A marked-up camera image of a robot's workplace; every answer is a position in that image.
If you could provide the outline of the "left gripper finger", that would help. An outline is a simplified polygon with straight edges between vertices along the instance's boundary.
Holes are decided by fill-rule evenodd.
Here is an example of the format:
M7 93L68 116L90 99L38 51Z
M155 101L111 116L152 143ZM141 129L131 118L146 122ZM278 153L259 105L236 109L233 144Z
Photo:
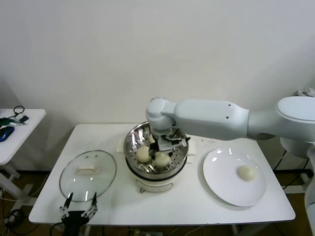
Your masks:
M88 210L86 210L82 216L84 218L93 218L94 215L97 213L98 208L97 208L97 193L94 194L93 199L92 199L92 204Z
M68 208L72 201L72 197L73 197L73 192L68 195L64 205L60 207L61 218L69 217Z

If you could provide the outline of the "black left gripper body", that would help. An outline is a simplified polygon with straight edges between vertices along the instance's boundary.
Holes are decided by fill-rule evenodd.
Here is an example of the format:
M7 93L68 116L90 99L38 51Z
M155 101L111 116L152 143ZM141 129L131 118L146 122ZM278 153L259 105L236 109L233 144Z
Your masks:
M63 236L78 236L81 227L89 222L89 217L85 216L84 211L70 211L68 214L62 218Z

